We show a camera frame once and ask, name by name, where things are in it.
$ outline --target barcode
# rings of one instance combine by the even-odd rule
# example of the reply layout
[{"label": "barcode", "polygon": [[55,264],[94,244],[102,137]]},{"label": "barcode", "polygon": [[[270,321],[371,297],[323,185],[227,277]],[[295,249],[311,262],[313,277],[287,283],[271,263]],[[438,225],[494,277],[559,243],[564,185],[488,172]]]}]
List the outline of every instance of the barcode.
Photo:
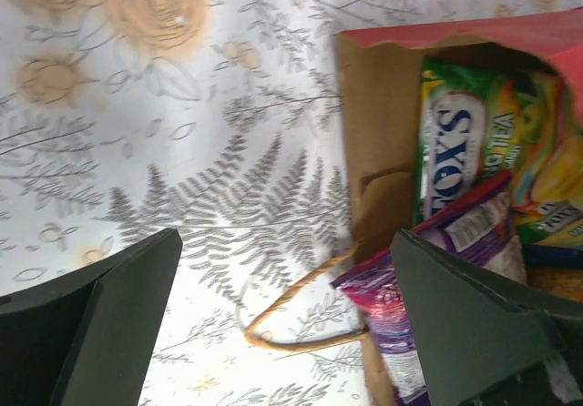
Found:
[{"label": "barcode", "polygon": [[478,206],[448,228],[447,234],[457,252],[462,252],[487,235],[498,223],[496,206],[491,203]]}]

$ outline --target purple candy package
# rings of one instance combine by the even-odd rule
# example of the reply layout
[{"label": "purple candy package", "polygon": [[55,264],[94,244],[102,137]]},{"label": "purple candy package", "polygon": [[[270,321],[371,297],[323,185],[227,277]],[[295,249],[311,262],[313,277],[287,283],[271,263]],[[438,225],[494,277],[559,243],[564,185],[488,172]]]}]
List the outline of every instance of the purple candy package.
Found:
[{"label": "purple candy package", "polygon": [[[510,216],[510,178],[510,171],[498,173],[413,232],[460,259],[526,283],[521,246]],[[391,250],[355,265],[332,286],[366,312],[373,341],[401,403],[429,404]]]}]

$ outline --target brown string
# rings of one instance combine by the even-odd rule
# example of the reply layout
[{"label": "brown string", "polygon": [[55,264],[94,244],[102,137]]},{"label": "brown string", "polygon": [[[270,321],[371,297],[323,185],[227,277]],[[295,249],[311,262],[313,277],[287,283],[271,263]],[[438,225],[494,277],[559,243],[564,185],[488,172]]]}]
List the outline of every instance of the brown string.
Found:
[{"label": "brown string", "polygon": [[297,343],[281,343],[281,342],[271,342],[269,340],[265,340],[257,335],[255,335],[254,331],[267,319],[277,311],[278,308],[283,306],[288,301],[291,301],[297,294],[302,290],[304,286],[308,283],[312,282],[318,276],[321,276],[324,272],[328,269],[335,267],[339,263],[343,262],[350,258],[360,246],[360,242],[354,244],[354,246],[349,249],[346,253],[338,256],[336,258],[332,258],[324,262],[319,268],[315,269],[314,271],[310,272],[306,275],[303,279],[298,280],[294,285],[292,285],[288,290],[281,295],[278,299],[273,302],[266,310],[260,313],[255,320],[251,322],[251,324],[245,329],[245,339],[252,345],[257,347],[262,347],[264,349],[270,350],[280,350],[280,351],[290,351],[294,353],[301,353],[306,351],[313,351],[319,349],[325,349],[327,347],[331,347],[333,345],[340,345],[346,342],[353,342],[355,340],[360,340],[364,335],[368,333],[368,329],[361,329],[358,331],[354,331],[351,333],[346,333],[343,335],[332,336],[330,338],[326,338],[324,340],[311,340],[306,342],[297,342]]}]

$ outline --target floral tablecloth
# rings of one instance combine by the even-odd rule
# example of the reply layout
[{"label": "floral tablecloth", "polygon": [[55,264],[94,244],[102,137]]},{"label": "floral tablecloth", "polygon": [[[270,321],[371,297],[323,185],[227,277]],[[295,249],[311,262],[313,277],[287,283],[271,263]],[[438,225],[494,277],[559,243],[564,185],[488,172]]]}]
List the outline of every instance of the floral tablecloth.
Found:
[{"label": "floral tablecloth", "polygon": [[[142,406],[368,405],[358,343],[289,356],[240,333],[350,245],[332,35],[582,3],[0,0],[0,293],[176,227]],[[354,329],[329,278],[260,333]]]}]

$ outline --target snack packet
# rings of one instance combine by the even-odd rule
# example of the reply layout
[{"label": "snack packet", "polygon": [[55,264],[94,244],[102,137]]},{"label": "snack packet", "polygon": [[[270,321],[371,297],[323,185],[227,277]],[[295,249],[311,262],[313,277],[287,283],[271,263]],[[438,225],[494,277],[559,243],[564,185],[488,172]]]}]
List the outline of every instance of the snack packet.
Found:
[{"label": "snack packet", "polygon": [[521,151],[511,183],[517,232],[525,244],[583,249],[583,130],[560,77],[517,80]]},{"label": "snack packet", "polygon": [[510,75],[426,58],[415,223],[514,166],[518,102]]},{"label": "snack packet", "polygon": [[[526,283],[520,243],[510,216],[508,185],[502,171],[413,232],[475,265]],[[406,316],[390,249],[354,266],[332,282],[367,313],[373,340],[399,397],[411,404],[425,393],[421,364]]]}]

